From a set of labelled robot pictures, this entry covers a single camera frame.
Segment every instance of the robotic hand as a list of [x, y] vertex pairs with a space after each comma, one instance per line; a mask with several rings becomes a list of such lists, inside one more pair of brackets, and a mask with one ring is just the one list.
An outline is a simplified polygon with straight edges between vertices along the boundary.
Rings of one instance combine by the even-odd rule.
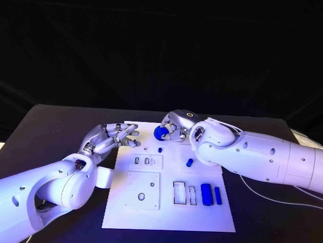
[[[135, 124], [98, 125], [77, 153], [0, 179], [0, 242], [20, 242], [60, 215], [86, 203], [93, 187], [109, 188], [113, 170], [96, 167], [112, 148], [139, 146]], [[34, 194], [44, 203], [34, 206]]]
[[323, 193], [323, 150], [276, 137], [243, 132], [234, 126], [174, 110], [154, 130], [155, 139], [181, 142], [188, 135], [191, 150], [207, 166], [263, 182], [299, 186]]

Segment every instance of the white robotic arm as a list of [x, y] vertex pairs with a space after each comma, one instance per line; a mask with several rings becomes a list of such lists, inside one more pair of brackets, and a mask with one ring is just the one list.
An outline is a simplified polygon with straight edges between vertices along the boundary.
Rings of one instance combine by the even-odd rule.
[[[60, 215], [86, 203], [93, 187], [109, 188], [113, 170], [96, 167], [111, 149], [139, 146], [135, 124], [98, 125], [77, 153], [62, 161], [0, 179], [0, 242], [20, 242]], [[44, 201], [34, 205], [34, 195]]]
[[[171, 133], [165, 129], [170, 123]], [[200, 121], [187, 110], [171, 111], [154, 130], [158, 140], [183, 141], [207, 166], [263, 182], [299, 186], [323, 193], [323, 150], [301, 146], [269, 135], [243, 132], [207, 118]]]

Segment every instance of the black table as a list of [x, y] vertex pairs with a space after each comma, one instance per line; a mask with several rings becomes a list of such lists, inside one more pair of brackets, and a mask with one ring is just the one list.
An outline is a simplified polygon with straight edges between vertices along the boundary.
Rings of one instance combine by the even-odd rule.
[[[96, 124], [122, 123], [125, 120], [158, 123], [165, 113], [36, 105], [0, 150], [0, 179], [75, 153], [86, 132]], [[221, 115], [210, 117], [244, 131], [296, 142], [279, 119]], [[116, 149], [100, 165], [113, 168], [115, 157]], [[85, 206], [60, 216], [33, 235], [30, 242], [323, 242], [323, 210], [263, 199], [249, 191], [239, 176], [226, 169], [223, 181], [236, 233], [100, 229], [109, 190], [95, 188]], [[275, 200], [323, 207], [323, 202], [292, 186], [250, 179], [246, 182], [257, 193]]]

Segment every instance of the black curtain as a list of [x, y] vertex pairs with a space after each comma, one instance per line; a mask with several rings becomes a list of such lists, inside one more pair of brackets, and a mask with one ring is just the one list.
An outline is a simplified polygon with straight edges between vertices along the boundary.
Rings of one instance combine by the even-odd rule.
[[0, 141], [40, 103], [278, 117], [323, 144], [323, 1], [227, 2], [1, 2]]

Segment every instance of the table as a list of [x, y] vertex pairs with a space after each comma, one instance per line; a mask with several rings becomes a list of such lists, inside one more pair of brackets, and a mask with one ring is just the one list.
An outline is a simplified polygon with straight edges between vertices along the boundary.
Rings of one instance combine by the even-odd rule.
[[[96, 124], [125, 120], [160, 122], [165, 112], [36, 105], [0, 150], [0, 179], [75, 153]], [[296, 142], [280, 119], [211, 115], [242, 130]], [[116, 149], [100, 163], [113, 168]], [[60, 216], [30, 242], [323, 242], [323, 210], [278, 204], [256, 196], [239, 176], [223, 169], [236, 233], [100, 229], [109, 190], [95, 188], [85, 206]], [[266, 197], [323, 207], [292, 186], [246, 179]]]

